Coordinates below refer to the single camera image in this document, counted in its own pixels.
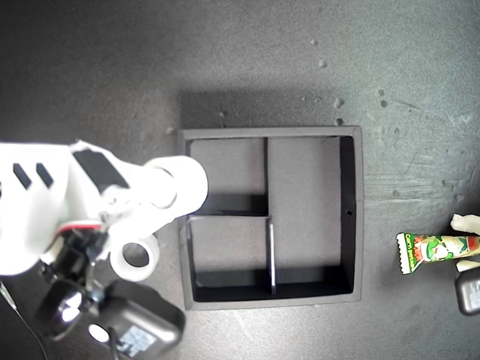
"black charger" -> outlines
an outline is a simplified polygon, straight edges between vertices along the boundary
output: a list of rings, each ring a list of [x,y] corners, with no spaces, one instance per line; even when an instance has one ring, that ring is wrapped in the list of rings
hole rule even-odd
[[[98,310],[92,325],[109,336],[115,333],[116,351],[129,359],[157,359],[182,339],[185,315],[147,286],[116,281],[106,289]]]
[[[455,281],[455,289],[461,313],[480,314],[480,267],[461,272]]]

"label on adapter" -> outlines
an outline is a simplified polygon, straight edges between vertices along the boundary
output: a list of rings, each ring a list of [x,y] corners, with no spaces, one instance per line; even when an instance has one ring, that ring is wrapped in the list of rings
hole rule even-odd
[[[471,283],[469,292],[470,308],[478,310],[480,308],[480,281]]]
[[[155,336],[133,325],[120,338],[123,345],[117,346],[117,350],[133,358],[140,351],[146,351],[155,341],[157,341]]]

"small hole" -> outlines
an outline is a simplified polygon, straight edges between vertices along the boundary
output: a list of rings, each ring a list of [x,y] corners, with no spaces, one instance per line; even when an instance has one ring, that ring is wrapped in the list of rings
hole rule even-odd
[[[149,255],[143,246],[134,243],[125,244],[122,252],[127,263],[136,268],[142,268],[149,264]]]

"black cable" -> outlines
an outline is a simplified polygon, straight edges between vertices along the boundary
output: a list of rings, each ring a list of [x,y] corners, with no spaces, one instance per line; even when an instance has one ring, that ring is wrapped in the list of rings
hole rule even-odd
[[[108,329],[110,355],[112,360],[119,360],[119,352],[117,351],[117,333],[114,328]]]
[[[12,310],[15,311],[15,314],[18,315],[20,320],[22,320],[23,325],[25,325],[25,327],[30,331],[30,333],[33,335],[34,339],[37,341],[38,346],[40,347],[40,350],[42,352],[43,360],[48,360],[47,352],[45,351],[44,345],[42,344],[41,340],[38,338],[37,334],[35,334],[35,331],[33,331],[33,329],[26,322],[26,320],[23,319],[22,314],[17,309],[17,304],[15,304],[15,301],[12,299],[10,293],[7,290],[7,287],[5,287],[5,285],[1,281],[0,281],[0,294],[3,295],[4,299],[10,305]]]

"dust speck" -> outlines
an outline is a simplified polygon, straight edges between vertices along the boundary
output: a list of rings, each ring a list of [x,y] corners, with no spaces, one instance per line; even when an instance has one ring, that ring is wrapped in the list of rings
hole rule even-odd
[[[333,102],[333,107],[335,109],[340,109],[343,105],[345,104],[345,101],[343,99],[340,99],[337,97],[335,101]]]
[[[177,130],[173,127],[173,126],[169,126],[166,130],[165,130],[165,134],[166,135],[174,135],[175,133],[177,132]]]
[[[461,125],[462,123],[463,124],[468,124],[472,120],[471,115],[457,115],[457,116],[455,116],[455,115],[447,114],[447,118],[448,118],[448,120],[450,120],[450,122],[453,125]]]
[[[465,195],[463,195],[461,193],[458,193],[457,195],[455,195],[455,202],[456,203],[461,203],[464,200],[465,200]]]

